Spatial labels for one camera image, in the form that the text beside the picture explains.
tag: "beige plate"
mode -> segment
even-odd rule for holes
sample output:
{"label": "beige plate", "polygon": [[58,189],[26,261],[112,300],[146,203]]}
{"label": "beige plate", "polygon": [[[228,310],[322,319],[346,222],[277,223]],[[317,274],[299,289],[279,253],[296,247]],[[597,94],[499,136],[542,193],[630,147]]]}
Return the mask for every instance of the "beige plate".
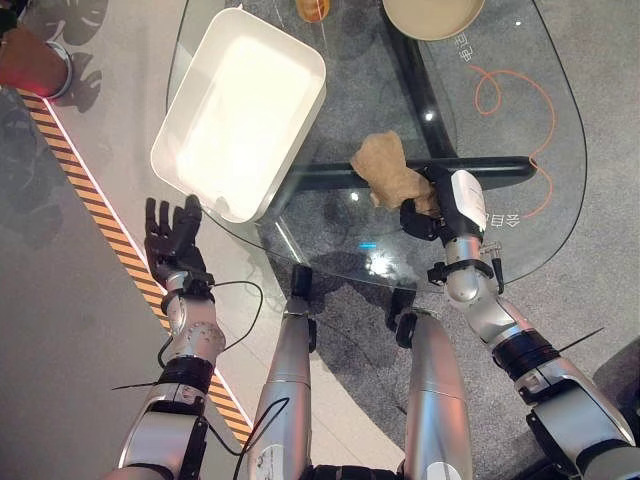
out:
{"label": "beige plate", "polygon": [[389,19],[405,35],[442,40],[467,28],[484,0],[383,0]]}

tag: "glass tabletop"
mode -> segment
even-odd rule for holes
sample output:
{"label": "glass tabletop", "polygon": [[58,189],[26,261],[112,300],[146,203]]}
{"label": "glass tabletop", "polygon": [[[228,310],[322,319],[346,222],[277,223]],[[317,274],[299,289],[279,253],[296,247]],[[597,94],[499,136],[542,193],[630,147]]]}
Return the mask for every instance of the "glass tabletop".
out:
{"label": "glass tabletop", "polygon": [[[168,102],[219,3],[187,2]],[[491,157],[498,166],[514,158],[536,166],[528,179],[482,181],[489,188],[485,243],[500,242],[507,282],[566,241],[585,188],[584,134],[533,1],[487,0],[466,30],[436,42],[404,37],[376,0],[334,1],[315,24],[298,16],[293,0],[245,0],[242,8],[323,56],[327,96],[265,215],[250,225],[216,217],[224,228],[325,273],[429,289],[427,271],[444,257],[441,242],[404,233],[398,211],[375,208],[366,185],[344,172],[367,135],[394,130],[413,164]],[[326,168],[347,181],[313,175]]]}

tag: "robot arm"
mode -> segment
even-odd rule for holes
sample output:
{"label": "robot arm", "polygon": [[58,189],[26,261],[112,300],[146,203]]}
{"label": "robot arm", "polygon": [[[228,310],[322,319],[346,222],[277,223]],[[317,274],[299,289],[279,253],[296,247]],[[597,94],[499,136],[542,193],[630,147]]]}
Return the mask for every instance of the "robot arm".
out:
{"label": "robot arm", "polygon": [[403,228],[419,238],[442,240],[446,263],[436,264],[429,279],[445,286],[449,303],[464,315],[496,364],[515,382],[521,398],[532,406],[527,423],[538,443],[565,474],[633,478],[640,473],[640,450],[632,448],[635,442],[624,417],[499,296],[498,248],[492,247],[493,268],[481,256],[486,217],[477,180],[462,170],[427,171],[426,176],[435,184],[442,218],[416,214],[409,200],[401,209]]}
{"label": "robot arm", "polygon": [[168,209],[162,202],[157,224],[155,201],[147,200],[145,250],[154,279],[168,292],[162,309],[173,341],[126,437],[118,468],[106,480],[192,480],[198,478],[206,448],[206,393],[225,338],[210,292],[213,277],[195,246],[200,203],[190,196],[184,209],[176,207],[173,228]]}

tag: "white plastic bin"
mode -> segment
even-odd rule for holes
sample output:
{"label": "white plastic bin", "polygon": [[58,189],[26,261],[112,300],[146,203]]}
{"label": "white plastic bin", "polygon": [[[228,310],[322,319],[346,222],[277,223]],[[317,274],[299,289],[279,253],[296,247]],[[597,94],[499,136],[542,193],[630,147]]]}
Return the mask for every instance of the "white plastic bin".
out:
{"label": "white plastic bin", "polygon": [[224,219],[259,218],[326,95],[314,49],[237,8],[211,21],[151,150],[154,172]]}

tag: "striped floor tape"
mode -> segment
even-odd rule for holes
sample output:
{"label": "striped floor tape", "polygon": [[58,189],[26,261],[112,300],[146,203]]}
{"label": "striped floor tape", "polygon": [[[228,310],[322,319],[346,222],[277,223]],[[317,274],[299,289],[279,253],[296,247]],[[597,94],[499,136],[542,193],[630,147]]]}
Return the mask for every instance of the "striped floor tape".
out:
{"label": "striped floor tape", "polygon": [[[120,263],[127,270],[151,310],[160,320],[160,324],[168,331],[169,319],[162,313],[160,308],[160,302],[163,297],[162,291],[151,277],[136,249],[131,245],[129,238],[122,231],[108,203],[102,197],[101,191],[93,184],[84,166],[73,153],[55,118],[51,115],[42,99],[24,90],[18,90],[18,93],[29,110],[31,118],[33,118],[49,144],[54,156],[58,159],[60,166],[67,174],[69,182],[75,188],[76,193],[93,217],[98,228],[118,256]],[[213,377],[208,394],[236,439],[241,444],[244,444],[251,432],[251,427],[241,413],[233,395],[225,386],[224,381],[217,375]]]}

